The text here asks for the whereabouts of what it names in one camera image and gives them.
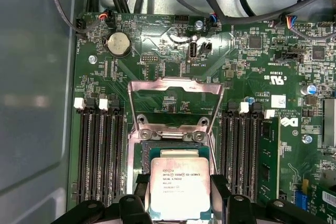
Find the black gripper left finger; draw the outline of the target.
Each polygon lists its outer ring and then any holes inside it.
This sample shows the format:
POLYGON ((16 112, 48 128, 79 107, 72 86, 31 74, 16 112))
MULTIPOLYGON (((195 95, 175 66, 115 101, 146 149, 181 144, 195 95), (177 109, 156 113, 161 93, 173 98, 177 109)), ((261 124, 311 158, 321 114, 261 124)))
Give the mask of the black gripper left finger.
POLYGON ((139 174, 134 194, 122 196, 109 207, 97 200, 83 201, 53 223, 152 223, 144 206, 149 182, 149 174, 139 174))

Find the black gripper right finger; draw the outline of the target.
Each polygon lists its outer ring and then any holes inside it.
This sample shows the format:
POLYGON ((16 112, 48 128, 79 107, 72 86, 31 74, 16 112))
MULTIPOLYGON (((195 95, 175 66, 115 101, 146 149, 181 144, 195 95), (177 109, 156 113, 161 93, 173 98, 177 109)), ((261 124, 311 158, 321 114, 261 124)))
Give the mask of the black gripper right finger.
POLYGON ((223 175, 210 175, 211 210, 220 223, 326 223, 282 199, 261 206, 244 195, 232 194, 226 183, 223 175))

